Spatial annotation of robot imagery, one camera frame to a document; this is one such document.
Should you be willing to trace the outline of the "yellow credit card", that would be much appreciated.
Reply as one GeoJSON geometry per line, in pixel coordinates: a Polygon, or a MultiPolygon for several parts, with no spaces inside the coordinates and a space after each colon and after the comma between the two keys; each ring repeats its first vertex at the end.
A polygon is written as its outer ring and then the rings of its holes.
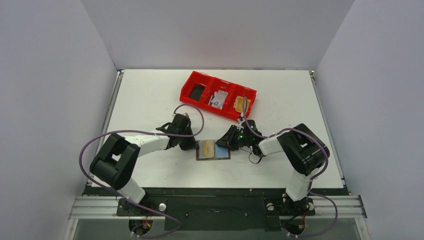
{"type": "Polygon", "coordinates": [[[214,140],[203,140],[199,149],[199,157],[201,159],[210,159],[215,156],[214,140]]]}

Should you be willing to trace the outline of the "brown leather card holder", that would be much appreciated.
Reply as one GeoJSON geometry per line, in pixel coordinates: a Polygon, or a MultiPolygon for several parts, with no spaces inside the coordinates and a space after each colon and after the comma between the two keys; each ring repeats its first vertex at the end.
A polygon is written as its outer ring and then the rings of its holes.
{"type": "Polygon", "coordinates": [[[231,152],[228,148],[216,144],[216,140],[199,140],[195,158],[197,161],[229,160],[231,152]]]}

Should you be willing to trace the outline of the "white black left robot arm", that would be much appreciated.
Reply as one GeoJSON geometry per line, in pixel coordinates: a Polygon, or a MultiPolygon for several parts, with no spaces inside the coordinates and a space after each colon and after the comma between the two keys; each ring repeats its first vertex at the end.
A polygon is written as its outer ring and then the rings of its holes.
{"type": "Polygon", "coordinates": [[[143,215],[149,210],[149,201],[146,191],[132,178],[137,159],[175,146],[183,151],[199,147],[187,114],[177,113],[172,122],[156,128],[152,135],[124,137],[112,133],[94,157],[89,171],[130,200],[129,208],[136,215],[143,215]]]}

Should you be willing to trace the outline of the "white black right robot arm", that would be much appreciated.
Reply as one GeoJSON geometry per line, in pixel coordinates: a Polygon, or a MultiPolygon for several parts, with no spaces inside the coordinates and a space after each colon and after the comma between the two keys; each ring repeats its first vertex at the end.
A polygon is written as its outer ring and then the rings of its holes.
{"type": "Polygon", "coordinates": [[[230,151],[248,147],[260,159],[284,153],[293,168],[282,199],[282,207],[289,214],[302,207],[302,200],[310,195],[313,180],[327,169],[331,155],[324,142],[303,123],[264,136],[255,121],[249,119],[232,125],[215,144],[230,151]]]}

